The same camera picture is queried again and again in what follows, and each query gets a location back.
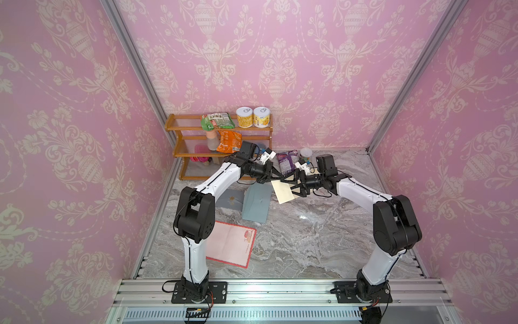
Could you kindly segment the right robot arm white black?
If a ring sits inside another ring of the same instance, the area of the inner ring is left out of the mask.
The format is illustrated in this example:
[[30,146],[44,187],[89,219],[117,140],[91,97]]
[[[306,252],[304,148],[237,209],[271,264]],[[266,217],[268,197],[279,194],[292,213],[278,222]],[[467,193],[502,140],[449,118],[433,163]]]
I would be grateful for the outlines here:
[[389,275],[398,260],[422,240],[422,231],[410,200],[392,196],[360,183],[352,175],[338,170],[332,155],[316,158],[317,173],[298,164],[282,182],[290,184],[299,197],[318,189],[346,198],[372,216],[372,235],[376,243],[367,264],[357,273],[356,296],[362,302],[390,299]]

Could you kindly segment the yellow can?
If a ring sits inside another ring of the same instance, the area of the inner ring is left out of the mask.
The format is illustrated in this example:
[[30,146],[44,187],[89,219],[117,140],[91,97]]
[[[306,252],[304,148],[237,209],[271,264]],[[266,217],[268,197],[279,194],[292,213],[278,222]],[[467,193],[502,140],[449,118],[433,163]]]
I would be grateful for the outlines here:
[[254,110],[250,107],[240,107],[236,110],[237,122],[240,128],[250,128],[254,122]]
[[257,128],[267,128],[270,125],[271,110],[267,107],[256,107],[253,111],[253,123]]

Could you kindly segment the right yellow can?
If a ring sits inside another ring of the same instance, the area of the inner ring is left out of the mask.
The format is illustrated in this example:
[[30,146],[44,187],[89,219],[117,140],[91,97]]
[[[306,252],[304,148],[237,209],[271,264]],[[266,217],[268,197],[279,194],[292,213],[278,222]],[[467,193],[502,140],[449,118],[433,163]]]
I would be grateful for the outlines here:
[[267,107],[256,107],[253,111],[253,123],[257,128],[267,128],[270,125],[271,110]]

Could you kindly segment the cream yellow letter paper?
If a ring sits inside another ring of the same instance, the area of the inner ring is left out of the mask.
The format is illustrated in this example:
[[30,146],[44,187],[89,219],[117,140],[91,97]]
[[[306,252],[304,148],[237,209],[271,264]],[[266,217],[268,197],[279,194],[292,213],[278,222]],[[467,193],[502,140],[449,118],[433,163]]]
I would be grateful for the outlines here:
[[287,203],[295,199],[294,193],[291,191],[291,186],[280,180],[273,180],[271,182],[279,204]]

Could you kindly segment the orange snack bag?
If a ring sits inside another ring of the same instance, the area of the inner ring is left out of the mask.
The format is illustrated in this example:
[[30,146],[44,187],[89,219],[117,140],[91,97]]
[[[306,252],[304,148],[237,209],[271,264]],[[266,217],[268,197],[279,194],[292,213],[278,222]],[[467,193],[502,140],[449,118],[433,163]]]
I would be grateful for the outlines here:
[[242,146],[242,135],[230,130],[220,130],[220,143],[217,152],[232,154],[240,151]]

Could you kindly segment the green instant noodle cup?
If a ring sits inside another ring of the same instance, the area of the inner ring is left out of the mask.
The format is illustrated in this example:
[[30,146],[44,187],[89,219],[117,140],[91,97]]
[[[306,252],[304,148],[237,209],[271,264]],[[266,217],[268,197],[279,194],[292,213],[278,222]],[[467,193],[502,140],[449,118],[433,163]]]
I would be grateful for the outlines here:
[[299,156],[305,162],[310,163],[312,159],[313,151],[307,147],[304,147],[300,150]]

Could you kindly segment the teal blue envelope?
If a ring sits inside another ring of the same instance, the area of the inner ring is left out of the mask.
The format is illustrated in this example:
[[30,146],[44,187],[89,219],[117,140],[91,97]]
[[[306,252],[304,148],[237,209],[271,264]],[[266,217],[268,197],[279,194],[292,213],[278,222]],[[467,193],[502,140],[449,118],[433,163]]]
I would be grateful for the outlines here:
[[244,204],[241,212],[242,219],[265,224],[267,222],[271,196],[272,186],[270,184],[255,183],[250,186],[244,195]]

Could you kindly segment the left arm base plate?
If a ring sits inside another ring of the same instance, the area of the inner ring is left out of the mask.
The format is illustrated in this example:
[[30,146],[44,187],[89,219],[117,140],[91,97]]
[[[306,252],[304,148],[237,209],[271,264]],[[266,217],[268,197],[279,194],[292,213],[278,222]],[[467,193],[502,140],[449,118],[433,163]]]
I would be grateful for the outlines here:
[[201,284],[178,282],[175,284],[172,304],[225,304],[227,301],[228,282],[209,281]]

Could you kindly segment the dark grey envelope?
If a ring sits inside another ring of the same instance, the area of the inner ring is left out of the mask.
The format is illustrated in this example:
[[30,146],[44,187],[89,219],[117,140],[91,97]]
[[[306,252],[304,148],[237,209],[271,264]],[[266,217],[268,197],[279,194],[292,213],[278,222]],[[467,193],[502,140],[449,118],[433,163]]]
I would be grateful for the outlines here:
[[216,207],[242,211],[245,192],[227,189],[216,201]]

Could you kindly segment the pink item on shelf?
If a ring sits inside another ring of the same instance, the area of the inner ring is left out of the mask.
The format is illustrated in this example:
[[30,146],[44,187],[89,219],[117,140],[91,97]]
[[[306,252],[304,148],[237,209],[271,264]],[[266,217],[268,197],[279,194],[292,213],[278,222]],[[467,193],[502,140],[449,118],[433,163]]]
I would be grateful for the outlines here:
[[211,150],[205,144],[197,144],[194,147],[194,155],[191,156],[190,161],[200,162],[204,165],[209,165],[211,157],[202,156],[202,153],[211,153]]

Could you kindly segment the green snack bag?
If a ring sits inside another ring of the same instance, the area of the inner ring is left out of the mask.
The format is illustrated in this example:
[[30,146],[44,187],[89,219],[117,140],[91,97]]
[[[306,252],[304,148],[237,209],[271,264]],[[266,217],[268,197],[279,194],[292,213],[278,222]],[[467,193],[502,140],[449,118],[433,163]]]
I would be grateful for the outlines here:
[[234,129],[234,124],[229,113],[209,113],[201,116],[200,125],[204,131]]

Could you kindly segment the purple snack bag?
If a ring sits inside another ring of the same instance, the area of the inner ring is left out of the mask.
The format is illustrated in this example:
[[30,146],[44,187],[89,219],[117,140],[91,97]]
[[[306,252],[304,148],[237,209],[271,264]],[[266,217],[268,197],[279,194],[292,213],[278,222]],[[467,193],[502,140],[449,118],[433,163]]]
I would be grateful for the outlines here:
[[296,169],[295,164],[299,161],[299,152],[292,150],[278,153],[276,158],[279,162],[279,171],[285,176]]

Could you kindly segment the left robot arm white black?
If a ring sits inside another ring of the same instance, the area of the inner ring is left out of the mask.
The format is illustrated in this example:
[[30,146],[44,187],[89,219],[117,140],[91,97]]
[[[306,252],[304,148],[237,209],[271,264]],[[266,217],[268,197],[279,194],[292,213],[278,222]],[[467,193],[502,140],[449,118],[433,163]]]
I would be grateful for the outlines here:
[[215,207],[221,195],[245,175],[259,184],[282,178],[273,166],[275,151],[266,148],[255,157],[256,147],[244,141],[239,151],[226,157],[211,177],[180,192],[173,226],[182,239],[184,270],[175,284],[174,302],[204,302],[210,296],[206,241],[216,224]]

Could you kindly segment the wooden three-tier shelf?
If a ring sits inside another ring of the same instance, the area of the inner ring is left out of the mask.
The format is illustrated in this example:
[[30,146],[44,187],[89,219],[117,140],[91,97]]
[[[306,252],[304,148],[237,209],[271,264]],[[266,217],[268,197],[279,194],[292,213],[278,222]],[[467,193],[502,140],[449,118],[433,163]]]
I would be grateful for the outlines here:
[[[240,128],[237,116],[232,115],[232,119],[236,124],[233,131],[240,133],[242,140],[256,143],[260,148],[272,147],[273,125],[270,124],[267,128]],[[190,161],[194,155],[194,147],[197,144],[206,145],[206,132],[202,129],[200,120],[200,115],[171,114],[165,123],[165,130],[174,133],[176,137],[173,156],[181,163],[178,174],[180,180],[206,180],[217,171],[224,158],[228,156],[226,153],[211,151],[201,154],[211,157],[209,165]]]

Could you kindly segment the aluminium front rail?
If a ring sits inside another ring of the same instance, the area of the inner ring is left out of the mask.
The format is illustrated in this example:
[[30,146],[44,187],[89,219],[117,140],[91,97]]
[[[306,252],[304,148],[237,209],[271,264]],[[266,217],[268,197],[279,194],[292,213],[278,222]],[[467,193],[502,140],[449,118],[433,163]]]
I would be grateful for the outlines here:
[[[226,279],[229,306],[331,306],[334,279]],[[439,279],[393,279],[393,306],[452,306]],[[113,306],[166,306],[175,284],[165,279],[125,279]]]

